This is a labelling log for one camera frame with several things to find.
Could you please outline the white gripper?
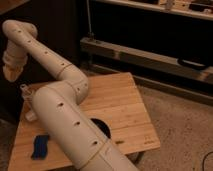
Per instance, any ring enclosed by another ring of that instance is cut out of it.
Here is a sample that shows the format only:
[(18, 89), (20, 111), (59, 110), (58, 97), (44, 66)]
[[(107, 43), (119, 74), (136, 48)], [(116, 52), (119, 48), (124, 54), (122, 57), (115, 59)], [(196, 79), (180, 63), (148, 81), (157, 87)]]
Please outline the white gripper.
[(27, 59), (26, 53), (10, 54), (5, 51), (3, 53), (3, 73), (5, 78), (10, 82), (15, 82), (22, 74)]

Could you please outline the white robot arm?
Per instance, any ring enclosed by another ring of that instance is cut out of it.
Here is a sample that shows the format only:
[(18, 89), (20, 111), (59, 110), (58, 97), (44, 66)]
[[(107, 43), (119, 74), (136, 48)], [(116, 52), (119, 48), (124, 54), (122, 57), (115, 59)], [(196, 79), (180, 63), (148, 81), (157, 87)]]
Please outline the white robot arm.
[(71, 62), (36, 40), (31, 23), (6, 20), (2, 30), (8, 38), (3, 73), (17, 80), (32, 56), (55, 79), (31, 97), (31, 108), (62, 151), (79, 171), (138, 171), (118, 147), (80, 110), (89, 91), (86, 75)]

